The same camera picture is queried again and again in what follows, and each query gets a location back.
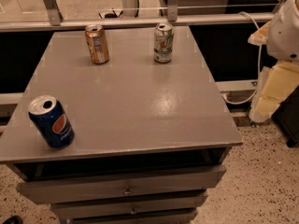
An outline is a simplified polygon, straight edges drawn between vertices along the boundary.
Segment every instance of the floor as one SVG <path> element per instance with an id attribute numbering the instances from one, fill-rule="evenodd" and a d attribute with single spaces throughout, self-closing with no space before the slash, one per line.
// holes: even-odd
<path id="1" fill-rule="evenodd" d="M 80 1 L 57 0 L 68 20 L 97 17 L 101 0 Z M 105 0 L 101 8 L 120 8 L 116 1 L 120 0 Z M 157 1 L 141 0 L 142 7 L 149 7 L 141 16 L 156 16 L 156 9 L 150 8 L 157 7 Z M 0 22 L 46 21 L 44 9 L 42 0 L 0 0 Z M 226 174 L 216 188 L 208 190 L 209 196 L 193 223 L 299 224 L 299 148 L 288 148 L 285 136 L 271 120 L 253 128 L 243 113 L 233 116 L 244 144 L 229 153 L 224 161 Z M 0 165 L 0 223 L 19 215 L 24 224 L 58 224 L 48 206 L 37 206 L 15 190 L 19 182 L 14 173 Z"/>

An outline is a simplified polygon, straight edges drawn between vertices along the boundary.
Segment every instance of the can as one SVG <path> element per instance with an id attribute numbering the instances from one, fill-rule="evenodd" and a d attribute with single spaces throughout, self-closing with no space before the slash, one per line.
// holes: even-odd
<path id="1" fill-rule="evenodd" d="M 174 31 L 168 23 L 159 23 L 155 28 L 154 59 L 158 63 L 168 63 L 172 58 Z"/>
<path id="2" fill-rule="evenodd" d="M 28 105 L 30 120 L 41 132 L 50 147 L 68 146 L 73 138 L 73 128 L 61 103 L 53 96 L 41 95 Z"/>
<path id="3" fill-rule="evenodd" d="M 93 63 L 108 62 L 109 52 L 103 26 L 98 24 L 86 26 L 85 36 Z"/>

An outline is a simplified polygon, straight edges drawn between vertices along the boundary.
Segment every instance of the white cable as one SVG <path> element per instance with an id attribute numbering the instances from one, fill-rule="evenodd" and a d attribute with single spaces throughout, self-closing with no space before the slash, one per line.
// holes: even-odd
<path id="1" fill-rule="evenodd" d="M 257 30 L 260 29 L 259 25 L 258 25 L 258 24 L 256 23 L 256 21 L 250 16 L 249 13 L 247 13 L 247 12 L 245 12 L 245 11 L 242 11 L 242 12 L 240 12 L 239 14 L 243 15 L 244 17 L 247 17 L 247 18 L 251 19 L 252 22 L 254 23 L 256 29 L 257 29 Z M 262 55 L 262 45 L 259 46 L 259 55 L 258 55 L 258 79 L 257 79 L 257 80 L 259 80 L 259 76 L 260 76 L 261 55 Z M 229 101 L 229 100 L 227 99 L 227 95 L 226 95 L 226 94 L 223 94 L 222 97 L 223 97 L 224 101 L 225 101 L 227 104 L 230 104 L 230 105 L 242 105 L 242 104 L 244 104 L 244 103 L 250 101 L 250 100 L 253 98 L 253 96 L 256 94 L 256 92 L 257 92 L 257 89 L 255 89 L 255 91 L 253 92 L 253 94 L 252 94 L 249 98 L 247 98 L 247 99 L 244 100 L 244 101 L 240 101 L 240 102 L 231 102 L 231 101 Z"/>

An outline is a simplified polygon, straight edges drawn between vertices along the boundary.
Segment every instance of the drawer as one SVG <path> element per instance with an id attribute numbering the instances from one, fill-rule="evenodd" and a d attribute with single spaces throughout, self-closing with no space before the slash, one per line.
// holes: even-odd
<path id="1" fill-rule="evenodd" d="M 160 210 L 196 208 L 207 198 L 206 191 L 185 191 L 165 194 L 52 204 L 51 211 L 62 219 L 136 215 Z"/>
<path id="2" fill-rule="evenodd" d="M 73 224 L 187 224 L 197 215 L 196 209 L 146 213 L 134 216 L 74 219 Z"/>
<path id="3" fill-rule="evenodd" d="M 17 191 L 36 204 L 68 203 L 214 188 L 225 166 L 169 169 L 20 183 Z"/>

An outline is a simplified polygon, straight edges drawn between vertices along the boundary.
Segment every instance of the can top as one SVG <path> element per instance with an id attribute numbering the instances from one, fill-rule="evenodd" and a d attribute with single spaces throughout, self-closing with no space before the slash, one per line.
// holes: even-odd
<path id="1" fill-rule="evenodd" d="M 158 29 L 162 32 L 168 32 L 172 28 L 173 28 L 172 24 L 170 24 L 168 22 L 162 22 L 162 23 L 157 24 L 157 26 L 156 26 L 156 29 Z"/>
<path id="2" fill-rule="evenodd" d="M 85 31 L 86 32 L 98 32 L 101 31 L 103 29 L 103 26 L 100 24 L 92 24 L 92 25 L 87 25 L 85 27 Z"/>
<path id="3" fill-rule="evenodd" d="M 29 113 L 33 115 L 44 115 L 56 106 L 57 100 L 51 95 L 41 95 L 36 97 L 28 105 Z"/>

